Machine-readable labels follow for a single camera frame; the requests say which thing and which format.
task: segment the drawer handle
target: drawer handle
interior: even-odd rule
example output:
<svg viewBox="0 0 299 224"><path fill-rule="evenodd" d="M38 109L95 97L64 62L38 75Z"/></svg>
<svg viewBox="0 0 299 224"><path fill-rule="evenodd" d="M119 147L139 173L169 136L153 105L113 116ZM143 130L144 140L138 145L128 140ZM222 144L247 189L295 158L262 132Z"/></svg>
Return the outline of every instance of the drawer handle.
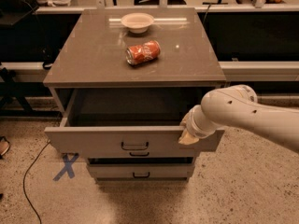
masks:
<svg viewBox="0 0 299 224"><path fill-rule="evenodd" d="M148 172L147 175L136 175L133 173L133 178L149 178L150 177L150 172Z"/></svg>
<svg viewBox="0 0 299 224"><path fill-rule="evenodd" d="M147 157L150 153L147 152L147 153L133 153L133 152L130 152L130 156L132 157Z"/></svg>
<svg viewBox="0 0 299 224"><path fill-rule="evenodd" d="M137 146L132 146L132 145L125 145L124 142L121 142L121 149L122 150L133 150L133 151L138 151L138 150L146 150L149 147L149 142L147 142L143 147L137 147Z"/></svg>

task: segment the desk top surface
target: desk top surface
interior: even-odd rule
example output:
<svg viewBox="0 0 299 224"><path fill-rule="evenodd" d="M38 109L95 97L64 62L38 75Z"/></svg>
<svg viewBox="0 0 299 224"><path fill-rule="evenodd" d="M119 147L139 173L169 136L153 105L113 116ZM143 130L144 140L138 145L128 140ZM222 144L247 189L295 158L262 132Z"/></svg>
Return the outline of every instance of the desk top surface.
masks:
<svg viewBox="0 0 299 224"><path fill-rule="evenodd" d="M121 17L146 12L155 22L142 35L121 25ZM158 59L136 68L127 47L157 40ZM225 76L194 8L85 10L44 83L54 88L177 86L223 82Z"/></svg>

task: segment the floor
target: floor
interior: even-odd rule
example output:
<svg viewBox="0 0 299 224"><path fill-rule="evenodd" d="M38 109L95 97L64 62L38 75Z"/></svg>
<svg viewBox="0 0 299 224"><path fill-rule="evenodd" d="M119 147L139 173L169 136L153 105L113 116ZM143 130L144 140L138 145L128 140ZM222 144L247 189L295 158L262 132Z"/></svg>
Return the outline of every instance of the floor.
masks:
<svg viewBox="0 0 299 224"><path fill-rule="evenodd" d="M24 175L48 143L57 118L0 118L11 149L0 160L0 220L37 224ZM65 156L69 161L76 157ZM25 179L43 224L298 223L299 155L255 134L226 128L216 152L202 153L189 182L96 184L79 157L64 172L63 154L45 147Z"/></svg>

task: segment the drawer front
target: drawer front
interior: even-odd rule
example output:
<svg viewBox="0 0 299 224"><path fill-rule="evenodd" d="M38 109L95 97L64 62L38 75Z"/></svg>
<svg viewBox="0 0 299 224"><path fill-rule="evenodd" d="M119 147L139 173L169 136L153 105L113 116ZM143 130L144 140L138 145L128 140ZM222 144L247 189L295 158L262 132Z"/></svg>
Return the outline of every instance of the drawer front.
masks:
<svg viewBox="0 0 299 224"><path fill-rule="evenodd" d="M105 179L184 179L188 180L194 171L193 165L88 165L92 177Z"/></svg>
<svg viewBox="0 0 299 224"><path fill-rule="evenodd" d="M51 144L82 157L193 157L194 146L181 146L181 126L49 127Z"/></svg>

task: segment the desk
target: desk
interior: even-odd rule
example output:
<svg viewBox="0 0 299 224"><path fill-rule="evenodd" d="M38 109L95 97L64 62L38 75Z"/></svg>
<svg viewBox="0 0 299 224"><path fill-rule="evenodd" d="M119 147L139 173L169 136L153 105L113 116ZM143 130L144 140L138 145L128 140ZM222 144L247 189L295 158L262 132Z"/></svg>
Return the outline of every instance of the desk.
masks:
<svg viewBox="0 0 299 224"><path fill-rule="evenodd" d="M143 35L121 25L131 12L155 18ZM128 46L155 39L157 60L133 68ZM97 180L188 179L201 151L222 132L183 147L179 123L225 76L194 8L85 10L44 80L64 113L46 134L61 152L79 153Z"/></svg>

